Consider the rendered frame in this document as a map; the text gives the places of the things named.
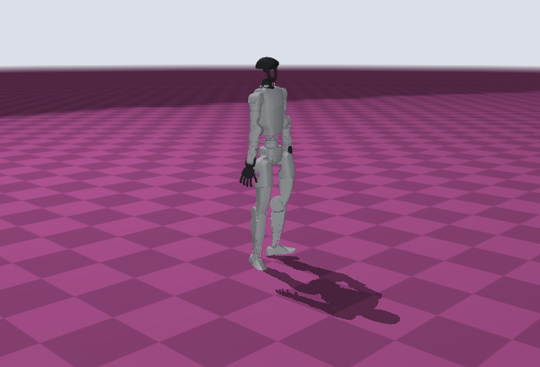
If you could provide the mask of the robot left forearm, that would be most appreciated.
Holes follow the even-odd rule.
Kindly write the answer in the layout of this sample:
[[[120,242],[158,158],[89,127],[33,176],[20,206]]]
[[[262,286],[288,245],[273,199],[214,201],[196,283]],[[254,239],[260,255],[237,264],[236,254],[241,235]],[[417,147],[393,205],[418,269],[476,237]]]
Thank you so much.
[[[283,131],[281,132],[283,150],[285,150],[287,152],[288,152],[288,147],[289,146],[292,147],[292,140],[291,140],[291,135],[290,135],[290,126],[291,126],[291,123],[288,126],[283,127]],[[292,147],[292,149],[293,149],[293,147]]]

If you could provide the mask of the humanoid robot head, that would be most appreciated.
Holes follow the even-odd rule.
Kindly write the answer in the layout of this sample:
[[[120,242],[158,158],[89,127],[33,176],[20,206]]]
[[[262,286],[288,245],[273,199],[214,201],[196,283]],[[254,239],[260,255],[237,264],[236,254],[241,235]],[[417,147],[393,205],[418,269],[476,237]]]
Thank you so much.
[[[272,86],[272,82],[275,82],[278,76],[277,67],[279,65],[279,62],[271,57],[263,57],[259,59],[256,63],[257,69],[263,69],[263,71],[267,74],[267,78],[262,80],[262,86],[269,85],[269,87],[264,87],[268,89],[275,89],[275,87]],[[270,75],[270,70],[274,71],[274,77],[272,78]],[[260,87],[259,87],[260,89]]]

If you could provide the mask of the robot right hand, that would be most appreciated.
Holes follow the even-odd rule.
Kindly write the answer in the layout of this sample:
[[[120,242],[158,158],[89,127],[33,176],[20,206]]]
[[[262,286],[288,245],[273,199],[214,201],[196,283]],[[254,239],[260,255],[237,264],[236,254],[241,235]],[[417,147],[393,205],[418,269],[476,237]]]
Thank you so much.
[[[257,178],[256,178],[256,176],[254,174],[254,169],[253,169],[253,167],[255,167],[255,164],[256,164],[256,158],[254,158],[253,165],[249,165],[249,164],[245,163],[246,167],[243,169],[243,171],[241,173],[241,177],[240,177],[240,183],[242,183],[242,179],[243,179],[243,176],[244,176],[243,186],[244,185],[248,186],[248,181],[250,179],[250,187],[252,187],[252,185],[251,185],[252,177],[254,177],[255,182],[257,183]],[[245,181],[246,181],[246,184],[245,184]]]

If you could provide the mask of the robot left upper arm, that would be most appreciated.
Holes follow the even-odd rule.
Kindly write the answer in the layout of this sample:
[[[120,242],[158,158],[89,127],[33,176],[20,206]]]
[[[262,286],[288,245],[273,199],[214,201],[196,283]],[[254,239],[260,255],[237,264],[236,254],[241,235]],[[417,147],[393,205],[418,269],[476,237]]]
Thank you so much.
[[[291,123],[291,118],[286,115],[287,110],[287,96],[288,92],[287,89],[281,88],[283,91],[283,99],[284,99],[284,109],[283,109],[283,127],[288,126]]]

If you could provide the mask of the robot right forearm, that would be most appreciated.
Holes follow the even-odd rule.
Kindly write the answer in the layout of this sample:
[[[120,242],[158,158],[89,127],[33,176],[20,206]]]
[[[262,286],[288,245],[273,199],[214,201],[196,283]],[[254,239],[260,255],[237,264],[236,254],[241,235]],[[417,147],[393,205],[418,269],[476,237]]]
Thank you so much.
[[[249,165],[253,165],[254,158],[258,155],[258,146],[260,142],[260,135],[261,128],[258,125],[255,125],[252,127],[250,134],[249,134],[249,150],[248,150],[248,156],[246,159],[246,163]]]

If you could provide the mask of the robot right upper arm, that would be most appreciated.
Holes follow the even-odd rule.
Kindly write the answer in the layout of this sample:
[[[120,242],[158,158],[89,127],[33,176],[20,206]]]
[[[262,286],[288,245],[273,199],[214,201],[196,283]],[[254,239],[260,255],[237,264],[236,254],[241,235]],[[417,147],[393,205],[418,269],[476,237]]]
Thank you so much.
[[[252,129],[253,126],[258,125],[261,128],[260,135],[264,133],[263,126],[258,123],[261,118],[261,106],[263,101],[263,92],[261,91],[252,93],[248,97],[248,103],[250,106],[250,129]]]

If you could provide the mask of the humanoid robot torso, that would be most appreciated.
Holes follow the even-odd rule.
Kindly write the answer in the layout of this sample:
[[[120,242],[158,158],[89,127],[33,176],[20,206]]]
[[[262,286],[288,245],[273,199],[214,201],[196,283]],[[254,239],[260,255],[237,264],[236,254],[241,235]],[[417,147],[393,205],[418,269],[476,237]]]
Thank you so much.
[[[273,83],[274,84],[274,83]],[[272,86],[273,86],[272,84]],[[267,135],[264,139],[264,145],[260,147],[259,154],[268,155],[268,161],[272,165],[281,161],[283,148],[278,145],[279,137],[274,137],[283,131],[284,126],[284,93],[278,86],[274,86],[275,89],[268,89],[269,85],[264,85],[260,89],[255,89],[255,92],[263,92],[263,104],[261,106],[261,118],[259,124],[263,126],[264,133]]]

